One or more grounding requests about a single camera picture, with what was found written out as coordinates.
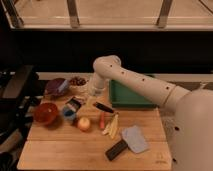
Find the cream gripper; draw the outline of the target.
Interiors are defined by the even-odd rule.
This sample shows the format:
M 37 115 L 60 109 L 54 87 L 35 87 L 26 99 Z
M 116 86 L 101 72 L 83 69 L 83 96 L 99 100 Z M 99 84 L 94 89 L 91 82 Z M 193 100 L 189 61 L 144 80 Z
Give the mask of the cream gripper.
M 88 87 L 88 96 L 85 100 L 85 106 L 86 107 L 91 107 L 95 102 L 96 102 L 96 97 L 100 97 L 103 92 L 105 91 L 104 88 L 96 88 L 94 86 L 89 86 Z

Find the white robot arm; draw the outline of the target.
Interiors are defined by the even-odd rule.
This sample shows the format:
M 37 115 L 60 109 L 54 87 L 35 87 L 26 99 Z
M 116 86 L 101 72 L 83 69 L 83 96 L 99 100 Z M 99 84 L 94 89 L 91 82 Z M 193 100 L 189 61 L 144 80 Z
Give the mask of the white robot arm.
M 107 79 L 116 80 L 149 101 L 175 113 L 173 171 L 213 171 L 213 90 L 187 90 L 127 70 L 116 55 L 98 57 L 88 92 L 99 96 Z

